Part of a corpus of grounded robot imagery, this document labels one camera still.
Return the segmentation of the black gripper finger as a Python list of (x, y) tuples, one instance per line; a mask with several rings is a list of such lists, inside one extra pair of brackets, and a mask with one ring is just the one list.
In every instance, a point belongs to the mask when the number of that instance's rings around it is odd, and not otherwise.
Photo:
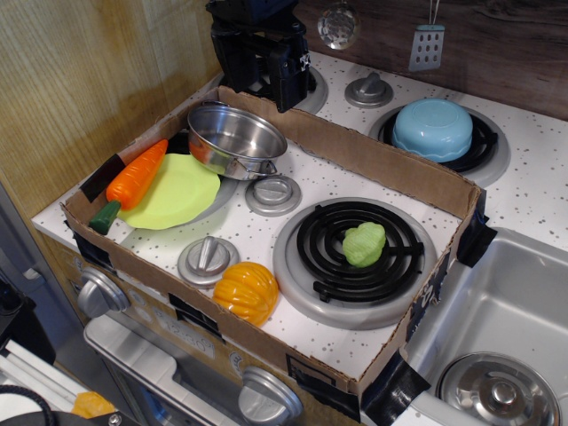
[(256, 55), (237, 39), (215, 39), (214, 47), (229, 87), (240, 92), (258, 81)]
[(310, 53), (278, 43), (267, 59), (274, 102), (280, 113), (288, 111), (307, 96)]

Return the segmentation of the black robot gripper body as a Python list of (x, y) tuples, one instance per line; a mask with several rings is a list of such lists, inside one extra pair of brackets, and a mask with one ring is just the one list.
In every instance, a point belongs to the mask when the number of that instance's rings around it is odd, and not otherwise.
[(260, 59), (269, 75), (267, 59), (278, 43), (309, 51), (306, 27), (294, 15), (296, 6), (296, 1), (209, 1), (213, 44), (215, 39), (237, 39), (256, 55), (259, 78)]

